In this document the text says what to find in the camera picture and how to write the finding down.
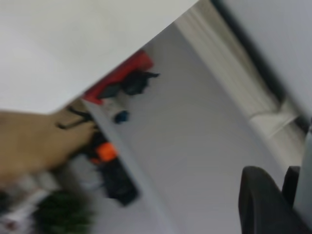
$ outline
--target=green plant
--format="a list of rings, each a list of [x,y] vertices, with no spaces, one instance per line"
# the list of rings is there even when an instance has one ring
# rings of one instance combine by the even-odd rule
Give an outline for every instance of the green plant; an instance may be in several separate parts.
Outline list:
[[[75,196],[63,191],[42,201],[34,218],[44,234],[87,234],[91,225],[90,212]]]

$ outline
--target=orange object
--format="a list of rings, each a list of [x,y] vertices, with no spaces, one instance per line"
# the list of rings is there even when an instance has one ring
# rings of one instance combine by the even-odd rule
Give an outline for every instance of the orange object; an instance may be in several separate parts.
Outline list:
[[[99,145],[96,148],[96,152],[98,154],[98,157],[104,162],[108,162],[117,158],[117,152],[113,144],[110,142],[106,142]]]

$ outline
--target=red object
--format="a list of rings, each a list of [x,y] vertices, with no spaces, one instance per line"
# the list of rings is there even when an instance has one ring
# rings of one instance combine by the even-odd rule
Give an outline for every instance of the red object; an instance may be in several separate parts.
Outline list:
[[[97,96],[103,89],[116,82],[121,82],[129,73],[135,70],[146,71],[152,68],[153,62],[143,50],[139,50],[119,67],[113,70],[110,74],[100,80],[96,85],[85,92],[83,99],[101,105],[103,101],[98,99]]]

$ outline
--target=white floor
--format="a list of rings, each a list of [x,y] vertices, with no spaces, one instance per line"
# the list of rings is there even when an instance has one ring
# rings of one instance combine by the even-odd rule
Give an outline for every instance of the white floor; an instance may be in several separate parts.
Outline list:
[[[243,167],[266,169],[278,185],[284,175],[173,25],[146,51],[161,76],[151,80],[143,95],[128,100],[131,119],[116,126],[118,134],[132,149],[179,233],[239,234],[237,200]],[[130,165],[129,170],[138,175]],[[135,179],[144,197],[143,180]],[[99,191],[90,196],[98,213],[95,233],[160,233],[144,199],[120,208]]]

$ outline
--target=table surface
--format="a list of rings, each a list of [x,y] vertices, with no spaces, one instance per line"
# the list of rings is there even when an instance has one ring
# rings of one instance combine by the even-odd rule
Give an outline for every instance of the table surface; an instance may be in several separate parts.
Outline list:
[[[0,110],[49,114],[197,0],[0,0]]]

